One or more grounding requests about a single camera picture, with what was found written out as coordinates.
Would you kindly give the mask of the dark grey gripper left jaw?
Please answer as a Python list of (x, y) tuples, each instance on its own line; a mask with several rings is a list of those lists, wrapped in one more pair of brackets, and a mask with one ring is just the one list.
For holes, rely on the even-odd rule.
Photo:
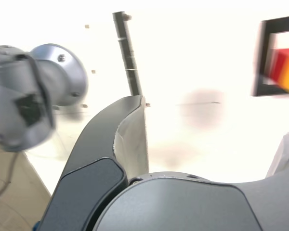
[(40, 230), (92, 230), (129, 181), (148, 172), (145, 98), (124, 97), (99, 112), (80, 134)]

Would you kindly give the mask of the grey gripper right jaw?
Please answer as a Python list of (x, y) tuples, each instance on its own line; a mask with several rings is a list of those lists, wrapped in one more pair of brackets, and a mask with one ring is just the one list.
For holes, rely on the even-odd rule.
[(276, 169), (259, 181), (225, 184), (148, 178), (120, 193), (96, 231), (289, 231), (289, 133)]

